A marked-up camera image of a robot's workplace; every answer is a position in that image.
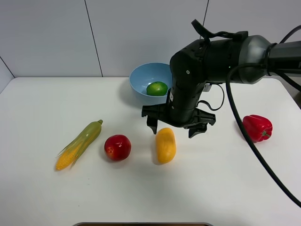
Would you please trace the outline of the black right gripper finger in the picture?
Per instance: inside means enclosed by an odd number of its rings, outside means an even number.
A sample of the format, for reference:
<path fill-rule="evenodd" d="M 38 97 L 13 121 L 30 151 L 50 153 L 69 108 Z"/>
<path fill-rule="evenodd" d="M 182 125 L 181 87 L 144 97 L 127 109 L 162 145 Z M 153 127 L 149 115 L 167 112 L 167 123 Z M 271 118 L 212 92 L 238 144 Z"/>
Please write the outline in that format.
<path fill-rule="evenodd" d="M 158 120 L 156 118 L 147 117 L 147 126 L 151 128 L 153 134 L 157 133 L 157 127 L 158 127 Z"/>
<path fill-rule="evenodd" d="M 206 131 L 207 131 L 207 123 L 200 123 L 198 125 L 189 127 L 188 137 L 193 138 L 198 134 L 206 133 Z"/>

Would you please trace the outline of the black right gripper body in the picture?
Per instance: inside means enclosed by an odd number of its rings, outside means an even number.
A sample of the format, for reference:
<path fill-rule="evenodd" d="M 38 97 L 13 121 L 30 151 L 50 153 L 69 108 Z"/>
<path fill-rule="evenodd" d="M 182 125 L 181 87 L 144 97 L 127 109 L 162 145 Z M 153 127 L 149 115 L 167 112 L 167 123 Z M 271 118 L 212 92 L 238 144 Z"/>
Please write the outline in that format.
<path fill-rule="evenodd" d="M 174 81 L 164 104 L 144 105 L 142 117 L 155 119 L 179 128 L 197 128 L 215 124 L 215 115 L 197 108 L 205 82 Z"/>

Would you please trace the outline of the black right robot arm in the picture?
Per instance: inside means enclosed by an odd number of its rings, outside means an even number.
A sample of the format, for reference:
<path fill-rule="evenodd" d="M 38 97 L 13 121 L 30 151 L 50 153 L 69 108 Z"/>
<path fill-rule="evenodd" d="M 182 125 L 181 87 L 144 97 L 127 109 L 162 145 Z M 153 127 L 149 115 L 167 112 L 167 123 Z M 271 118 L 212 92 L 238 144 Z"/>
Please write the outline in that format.
<path fill-rule="evenodd" d="M 254 84 L 269 73 L 299 76 L 301 44 L 272 44 L 260 35 L 192 42 L 170 60 L 173 83 L 166 102 L 143 106 L 148 127 L 156 132 L 158 121 L 162 121 L 187 129 L 189 137 L 204 133 L 208 125 L 215 124 L 216 117 L 198 109 L 200 95 L 206 84 L 224 83 L 232 69 L 232 83 Z"/>

